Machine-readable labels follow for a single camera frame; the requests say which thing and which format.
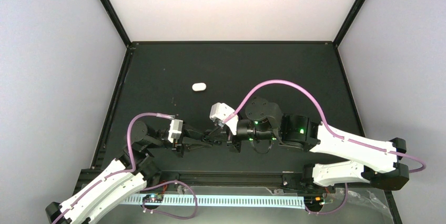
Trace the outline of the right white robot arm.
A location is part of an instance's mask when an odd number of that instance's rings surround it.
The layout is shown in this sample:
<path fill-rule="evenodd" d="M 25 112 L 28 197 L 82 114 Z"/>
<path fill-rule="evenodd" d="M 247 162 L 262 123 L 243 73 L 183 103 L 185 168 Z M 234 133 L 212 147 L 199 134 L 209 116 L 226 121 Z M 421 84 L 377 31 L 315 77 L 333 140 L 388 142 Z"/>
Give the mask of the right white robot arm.
<path fill-rule="evenodd" d="M 406 141 L 372 140 L 354 135 L 308 117 L 284 114 L 276 103 L 254 98 L 245 107 L 245 118 L 225 103 L 215 103 L 209 118 L 218 126 L 227 126 L 227 146 L 241 151 L 243 141 L 252 148 L 266 140 L 269 145 L 291 147 L 303 152 L 329 154 L 343 158 L 332 164 L 308 164 L 300 176 L 300 186 L 307 192 L 318 187 L 344 183 L 365 183 L 381 190 L 400 190 L 410 178 L 409 168 L 400 162 L 406 153 Z"/>

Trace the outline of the white earbud charging case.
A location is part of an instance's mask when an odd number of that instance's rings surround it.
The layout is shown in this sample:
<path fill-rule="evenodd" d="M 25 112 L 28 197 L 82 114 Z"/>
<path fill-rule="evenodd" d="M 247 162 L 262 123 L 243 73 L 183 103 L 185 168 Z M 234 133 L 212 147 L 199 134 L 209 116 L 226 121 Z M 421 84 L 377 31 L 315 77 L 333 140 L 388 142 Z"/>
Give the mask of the white earbud charging case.
<path fill-rule="evenodd" d="M 207 85 L 205 83 L 194 83 L 191 88 L 195 92 L 201 92 L 206 90 Z"/>

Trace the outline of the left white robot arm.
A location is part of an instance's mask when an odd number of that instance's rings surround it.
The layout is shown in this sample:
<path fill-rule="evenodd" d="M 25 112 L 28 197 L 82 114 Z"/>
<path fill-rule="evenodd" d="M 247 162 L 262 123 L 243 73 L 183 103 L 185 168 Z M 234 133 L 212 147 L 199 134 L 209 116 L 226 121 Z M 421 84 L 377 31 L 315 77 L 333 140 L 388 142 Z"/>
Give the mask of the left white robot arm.
<path fill-rule="evenodd" d="M 172 149 L 182 156 L 186 148 L 211 147 L 208 133 L 197 131 L 178 119 L 164 130 L 154 130 L 137 120 L 129 126 L 123 153 L 61 203 L 50 203 L 45 211 L 50 223 L 98 223 L 112 209 L 134 194 L 144 193 L 141 207 L 161 203 L 168 187 L 185 187 L 175 176 L 163 175 L 151 148 Z"/>

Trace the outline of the black earbud charging case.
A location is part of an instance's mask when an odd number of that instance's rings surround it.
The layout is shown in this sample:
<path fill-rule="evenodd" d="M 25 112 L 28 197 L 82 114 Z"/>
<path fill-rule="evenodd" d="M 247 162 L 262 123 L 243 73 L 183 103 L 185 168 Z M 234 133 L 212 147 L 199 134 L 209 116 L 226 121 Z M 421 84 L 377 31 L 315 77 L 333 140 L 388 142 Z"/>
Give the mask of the black earbud charging case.
<path fill-rule="evenodd" d="M 203 136 L 202 141 L 210 143 L 210 144 L 214 143 L 214 139 L 212 137 L 210 137 L 210 136 L 207 136 L 207 135 Z"/>

